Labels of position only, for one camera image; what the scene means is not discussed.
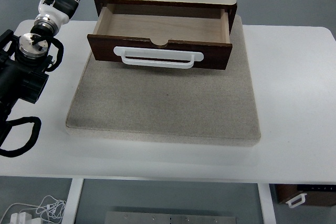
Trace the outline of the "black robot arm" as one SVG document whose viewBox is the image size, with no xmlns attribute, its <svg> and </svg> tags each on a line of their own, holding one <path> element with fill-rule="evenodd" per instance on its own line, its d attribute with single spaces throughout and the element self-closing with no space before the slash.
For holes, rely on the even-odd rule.
<svg viewBox="0 0 336 224">
<path fill-rule="evenodd" d="M 30 32 L 16 36 L 8 29 L 1 35 L 1 142 L 5 142 L 13 127 L 32 125 L 25 145 L 16 150 L 1 149 L 1 156 L 21 156 L 36 144 L 40 118 L 28 116 L 9 120 L 8 116 L 19 99 L 36 103 L 47 83 L 48 73 L 61 64 L 64 46 L 56 35 L 73 17 L 80 1 L 40 0 L 39 14 Z"/>
</svg>

